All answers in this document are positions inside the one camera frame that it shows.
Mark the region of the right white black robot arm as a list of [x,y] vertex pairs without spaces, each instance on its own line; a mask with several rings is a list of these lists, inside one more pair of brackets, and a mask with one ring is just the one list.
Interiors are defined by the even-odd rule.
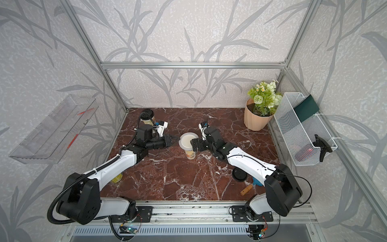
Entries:
[[250,220],[258,220],[266,212],[276,212],[283,217],[288,215],[302,196],[302,190],[288,166],[263,162],[237,145],[225,142],[219,130],[206,122],[200,123],[199,129],[202,137],[190,141],[194,151],[209,150],[218,160],[241,169],[265,187],[264,194],[255,195],[245,203]]

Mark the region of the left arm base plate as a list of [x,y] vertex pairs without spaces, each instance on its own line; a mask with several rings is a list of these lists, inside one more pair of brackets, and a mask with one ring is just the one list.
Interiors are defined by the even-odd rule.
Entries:
[[136,208],[130,208],[124,215],[112,215],[111,220],[113,223],[149,223],[152,217],[152,206],[138,206]]

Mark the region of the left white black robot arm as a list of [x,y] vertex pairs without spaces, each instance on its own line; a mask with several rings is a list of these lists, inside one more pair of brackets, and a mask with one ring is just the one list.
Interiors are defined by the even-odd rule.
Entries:
[[156,124],[137,128],[132,141],[124,145],[115,157],[86,173],[71,174],[63,190],[49,206],[47,220],[58,225],[73,222],[85,225],[109,216],[135,219],[138,212],[134,200],[103,198],[100,192],[123,171],[148,156],[150,150],[165,149],[178,142],[178,136],[164,134],[166,126]]

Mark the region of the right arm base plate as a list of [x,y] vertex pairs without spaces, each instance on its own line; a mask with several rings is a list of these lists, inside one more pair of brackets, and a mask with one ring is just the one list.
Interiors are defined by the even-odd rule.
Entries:
[[233,222],[273,222],[271,211],[263,214],[256,214],[252,209],[243,206],[231,206],[229,213],[232,216]]

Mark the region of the black plastic cup lid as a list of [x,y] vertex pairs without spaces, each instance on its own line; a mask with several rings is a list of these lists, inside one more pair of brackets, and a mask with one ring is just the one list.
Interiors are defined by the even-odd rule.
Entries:
[[144,109],[140,114],[140,119],[142,121],[154,120],[154,112],[149,108]]

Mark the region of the printed paper cup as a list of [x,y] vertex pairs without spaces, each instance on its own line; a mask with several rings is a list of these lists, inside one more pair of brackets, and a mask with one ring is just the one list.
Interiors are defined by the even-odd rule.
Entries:
[[147,108],[142,110],[140,114],[140,120],[145,124],[145,125],[155,125],[155,115],[154,112]]
[[185,154],[188,159],[192,160],[196,157],[196,152],[193,150],[193,147],[190,141],[182,142],[180,147],[185,151]]

